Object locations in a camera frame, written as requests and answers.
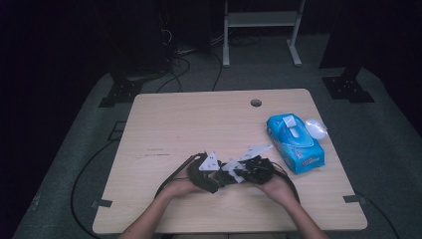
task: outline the floor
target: floor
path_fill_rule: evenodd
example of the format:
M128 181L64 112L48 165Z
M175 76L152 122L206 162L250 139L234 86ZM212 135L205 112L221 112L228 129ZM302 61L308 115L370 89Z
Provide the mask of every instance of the floor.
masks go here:
M303 61L300 68L292 62L286 36L262 37L249 47L232 47L231 66L227 69L221 68L222 47L216 46L212 49L215 55L193 53L182 56L184 60L172 61L175 75L185 72L178 78L180 84L170 81L161 88L174 78L169 73L144 84L141 92L309 90L352 187L366 197L361 206L368 220L367 228L329 231L328 236L388 239L397 238L396 230L401 238L417 238L422 234L422 139L385 92L382 82L365 69L357 80L374 103L352 104L330 97L321 78L339 76L343 69L318 68L328 37L298 37L298 52ZM14 238L116 237L94 235L91 230L96 202L102 198L118 149L118 142L108 138L110 134L111 137L121 134L112 129L118 121L127 120L131 107L126 103L99 108L111 87L111 77L104 75L87 97ZM286 235L300 237L297 232ZM250 238L264 237L250 235Z

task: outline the white stand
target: white stand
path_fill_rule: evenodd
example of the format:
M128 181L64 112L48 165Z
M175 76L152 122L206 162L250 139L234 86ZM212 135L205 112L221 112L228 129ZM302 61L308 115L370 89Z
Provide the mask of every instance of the white stand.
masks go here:
M229 56L229 28L230 27L294 27L292 38L287 41L293 61L296 67L302 65L298 51L295 47L299 27L301 25L306 0L301 0L298 11L290 12L241 12L229 13L228 0L225 0L224 16L224 45L223 67L230 67Z

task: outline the blue package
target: blue package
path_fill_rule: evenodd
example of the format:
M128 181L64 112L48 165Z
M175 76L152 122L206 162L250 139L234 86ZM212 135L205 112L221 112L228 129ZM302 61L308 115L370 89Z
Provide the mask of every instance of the blue package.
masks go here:
M296 174L325 165L324 152L304 122L294 114L272 116L267 133L288 168Z

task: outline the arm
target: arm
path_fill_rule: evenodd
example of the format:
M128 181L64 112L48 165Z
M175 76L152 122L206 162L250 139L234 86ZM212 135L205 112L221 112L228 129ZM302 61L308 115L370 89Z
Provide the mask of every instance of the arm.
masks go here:
M187 177L186 168L180 171L175 177ZM145 211L118 238L150 239L170 201L177 196L188 194L195 189L198 189L198 187L188 180L173 180L169 182L152 200Z
M292 190L279 176L274 175L269 182L255 186L286 209L304 238L328 238L296 201Z

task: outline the table top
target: table top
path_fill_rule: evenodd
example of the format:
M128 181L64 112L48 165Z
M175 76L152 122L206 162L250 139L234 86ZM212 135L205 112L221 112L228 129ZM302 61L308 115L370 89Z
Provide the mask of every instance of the table top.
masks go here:
M262 105L253 107L251 100ZM263 90L139 95L134 100L93 229L119 233L152 201L160 184L190 155L215 151L222 162L240 159L249 145L271 143L270 116L293 113L321 120L307 90ZM322 230L360 230L367 225L338 155L320 140L325 166L294 175L273 147L261 154L281 165L294 182L304 209ZM275 232L297 230L288 213L249 183L216 193L197 191L174 199L156 232Z

